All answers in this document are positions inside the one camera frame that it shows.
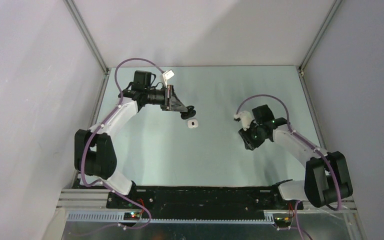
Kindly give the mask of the black cylindrical cap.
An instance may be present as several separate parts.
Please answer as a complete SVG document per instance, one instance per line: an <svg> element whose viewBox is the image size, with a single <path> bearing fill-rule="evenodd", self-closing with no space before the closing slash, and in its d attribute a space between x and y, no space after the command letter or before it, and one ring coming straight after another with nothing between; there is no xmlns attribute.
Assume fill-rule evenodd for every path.
<svg viewBox="0 0 384 240"><path fill-rule="evenodd" d="M186 111L180 113L180 117L182 120L188 120L190 118L193 118L197 113L193 105L189 105L186 108Z"/></svg>

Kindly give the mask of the white earbud charging case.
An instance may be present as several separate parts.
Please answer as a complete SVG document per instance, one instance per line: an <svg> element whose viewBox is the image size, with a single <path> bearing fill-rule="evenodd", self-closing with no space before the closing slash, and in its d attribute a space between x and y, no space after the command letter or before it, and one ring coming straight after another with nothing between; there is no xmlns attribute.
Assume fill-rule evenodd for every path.
<svg viewBox="0 0 384 240"><path fill-rule="evenodd" d="M198 120L197 119L188 119L187 120L187 126L189 129L195 129L199 126Z"/></svg>

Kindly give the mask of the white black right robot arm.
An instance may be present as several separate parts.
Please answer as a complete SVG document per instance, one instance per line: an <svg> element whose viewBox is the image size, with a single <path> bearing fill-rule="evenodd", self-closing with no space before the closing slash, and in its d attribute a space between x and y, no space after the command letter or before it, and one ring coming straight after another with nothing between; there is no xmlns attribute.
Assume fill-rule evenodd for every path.
<svg viewBox="0 0 384 240"><path fill-rule="evenodd" d="M327 206L351 197L354 193L346 157L340 151L330 152L296 131L284 117L275 118L268 105L251 112L239 111L233 116L241 123L238 131L246 150L253 151L265 141L283 147L304 167L303 180L276 183L271 204L284 209L294 201L308 201L314 207Z"/></svg>

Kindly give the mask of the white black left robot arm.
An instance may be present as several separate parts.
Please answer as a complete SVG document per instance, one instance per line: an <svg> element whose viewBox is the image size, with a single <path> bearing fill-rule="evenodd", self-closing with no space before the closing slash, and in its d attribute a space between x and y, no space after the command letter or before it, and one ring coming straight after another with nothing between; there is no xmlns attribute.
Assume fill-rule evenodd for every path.
<svg viewBox="0 0 384 240"><path fill-rule="evenodd" d="M144 106L158 105L162 111L179 112L183 120L196 115L193 105L186 106L177 97L168 80L172 70L161 74L162 87L152 85L153 73L137 70L133 81L123 89L111 112L89 129L79 129L74 135L74 167L81 174L97 177L99 181L120 193L118 201L125 208L133 208L138 194L132 191L134 182L117 169L118 161L112 136L133 118Z"/></svg>

